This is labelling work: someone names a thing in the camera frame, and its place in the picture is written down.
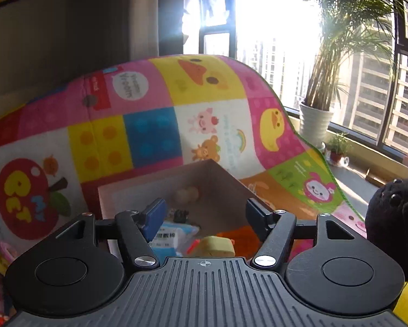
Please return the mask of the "blue white tissue pack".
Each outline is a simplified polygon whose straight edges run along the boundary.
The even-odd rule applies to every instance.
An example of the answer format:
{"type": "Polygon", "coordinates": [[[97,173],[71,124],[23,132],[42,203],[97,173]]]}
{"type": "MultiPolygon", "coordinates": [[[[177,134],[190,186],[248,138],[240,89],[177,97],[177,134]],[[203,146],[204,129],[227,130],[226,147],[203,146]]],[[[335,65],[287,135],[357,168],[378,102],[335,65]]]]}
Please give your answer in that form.
{"type": "Polygon", "coordinates": [[[164,222],[149,246],[161,264],[169,257],[183,257],[200,228],[194,225],[164,222]]]}

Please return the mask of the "black plush bear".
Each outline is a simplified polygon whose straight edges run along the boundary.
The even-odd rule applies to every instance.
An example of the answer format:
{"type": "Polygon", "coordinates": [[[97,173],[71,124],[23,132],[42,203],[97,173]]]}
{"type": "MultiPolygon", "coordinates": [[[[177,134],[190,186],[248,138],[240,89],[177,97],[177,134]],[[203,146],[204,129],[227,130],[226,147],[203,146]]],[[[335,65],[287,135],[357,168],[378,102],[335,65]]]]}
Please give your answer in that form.
{"type": "Polygon", "coordinates": [[[396,261],[408,281],[408,179],[393,179],[374,193],[365,227],[367,240],[396,261]]]}

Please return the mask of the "pink round toy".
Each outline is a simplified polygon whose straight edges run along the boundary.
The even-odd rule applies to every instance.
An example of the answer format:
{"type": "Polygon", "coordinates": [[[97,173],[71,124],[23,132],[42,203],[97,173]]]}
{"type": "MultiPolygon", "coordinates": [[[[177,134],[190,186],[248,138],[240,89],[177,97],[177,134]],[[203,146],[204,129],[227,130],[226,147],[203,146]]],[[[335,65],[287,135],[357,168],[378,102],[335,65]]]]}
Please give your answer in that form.
{"type": "Polygon", "coordinates": [[[0,241],[0,274],[6,275],[9,265],[18,257],[18,252],[8,243],[0,241]]]}

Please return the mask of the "orange toy in box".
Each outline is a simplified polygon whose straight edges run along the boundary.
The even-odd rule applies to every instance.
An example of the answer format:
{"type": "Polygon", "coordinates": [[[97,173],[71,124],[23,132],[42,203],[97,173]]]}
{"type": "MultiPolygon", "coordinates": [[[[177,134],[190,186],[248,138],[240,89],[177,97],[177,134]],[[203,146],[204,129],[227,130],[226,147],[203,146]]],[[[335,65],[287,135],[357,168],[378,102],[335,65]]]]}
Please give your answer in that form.
{"type": "Polygon", "coordinates": [[[219,232],[217,236],[231,239],[235,256],[244,257],[247,260],[252,258],[262,246],[262,242],[258,239],[256,233],[250,226],[243,226],[238,229],[219,232]]]}

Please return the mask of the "pink cardboard box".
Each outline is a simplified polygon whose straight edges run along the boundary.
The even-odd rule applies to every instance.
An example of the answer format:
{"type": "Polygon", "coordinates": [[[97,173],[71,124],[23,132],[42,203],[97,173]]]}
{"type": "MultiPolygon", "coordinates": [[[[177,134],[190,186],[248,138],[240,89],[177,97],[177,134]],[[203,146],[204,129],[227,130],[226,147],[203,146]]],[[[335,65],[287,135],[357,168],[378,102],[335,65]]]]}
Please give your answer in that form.
{"type": "Polygon", "coordinates": [[[199,227],[195,240],[249,226],[245,204],[251,197],[275,208],[268,174],[238,180],[213,160],[105,184],[98,196],[105,219],[124,210],[142,211],[155,199],[164,199],[164,222],[199,227]]]}

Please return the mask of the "yellow sponge block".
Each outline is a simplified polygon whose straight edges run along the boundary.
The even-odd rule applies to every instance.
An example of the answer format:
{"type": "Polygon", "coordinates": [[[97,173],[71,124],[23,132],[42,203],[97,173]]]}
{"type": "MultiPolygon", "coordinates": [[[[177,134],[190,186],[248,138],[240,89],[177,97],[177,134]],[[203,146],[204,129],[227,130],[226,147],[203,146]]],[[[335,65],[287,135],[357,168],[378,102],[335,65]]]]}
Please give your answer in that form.
{"type": "Polygon", "coordinates": [[[197,239],[187,251],[188,257],[232,258],[235,256],[233,241],[215,235],[197,239]]]}

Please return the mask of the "small potted plant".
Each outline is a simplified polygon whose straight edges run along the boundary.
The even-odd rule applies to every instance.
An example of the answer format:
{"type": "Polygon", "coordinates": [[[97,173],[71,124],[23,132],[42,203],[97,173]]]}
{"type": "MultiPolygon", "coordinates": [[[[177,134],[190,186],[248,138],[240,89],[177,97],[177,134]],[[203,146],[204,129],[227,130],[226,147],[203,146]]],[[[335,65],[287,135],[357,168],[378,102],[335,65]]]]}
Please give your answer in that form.
{"type": "Polygon", "coordinates": [[[345,133],[334,134],[327,144],[329,163],[336,167],[349,166],[350,159],[347,155],[349,148],[349,139],[345,133]]]}

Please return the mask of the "colourful cartoon play mat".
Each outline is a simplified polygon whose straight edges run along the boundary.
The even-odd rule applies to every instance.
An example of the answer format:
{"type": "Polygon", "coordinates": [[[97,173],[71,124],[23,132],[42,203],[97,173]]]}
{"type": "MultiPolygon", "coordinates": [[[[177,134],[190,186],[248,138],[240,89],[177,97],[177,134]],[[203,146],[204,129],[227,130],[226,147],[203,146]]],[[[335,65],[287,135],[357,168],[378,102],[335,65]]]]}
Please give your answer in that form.
{"type": "Polygon", "coordinates": [[[207,159],[272,208],[364,233],[254,70],[183,55],[95,72],[0,118],[0,240],[25,250],[83,210],[100,215],[102,185],[207,159]]]}

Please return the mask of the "potted palm plant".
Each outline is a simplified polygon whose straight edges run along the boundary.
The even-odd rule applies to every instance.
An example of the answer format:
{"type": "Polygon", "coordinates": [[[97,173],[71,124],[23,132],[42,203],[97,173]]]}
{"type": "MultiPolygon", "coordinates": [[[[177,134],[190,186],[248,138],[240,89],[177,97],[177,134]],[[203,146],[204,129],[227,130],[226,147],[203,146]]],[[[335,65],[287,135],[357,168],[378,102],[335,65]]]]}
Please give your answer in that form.
{"type": "Polygon", "coordinates": [[[401,0],[312,0],[319,6],[322,34],[307,92],[300,104],[299,134],[320,149],[331,122],[331,105],[344,86],[341,65],[367,53],[391,58],[395,37],[390,18],[403,16],[401,0]]]}

